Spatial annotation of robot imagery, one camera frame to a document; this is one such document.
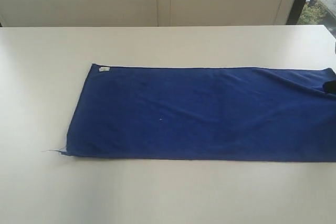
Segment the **blue towel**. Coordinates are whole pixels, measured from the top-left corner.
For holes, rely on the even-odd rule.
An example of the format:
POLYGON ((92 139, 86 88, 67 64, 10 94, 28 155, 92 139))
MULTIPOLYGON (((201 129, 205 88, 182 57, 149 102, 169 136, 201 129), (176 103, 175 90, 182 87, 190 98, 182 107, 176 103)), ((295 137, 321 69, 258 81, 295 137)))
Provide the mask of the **blue towel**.
POLYGON ((62 155, 335 162, 330 69, 93 64, 62 155))

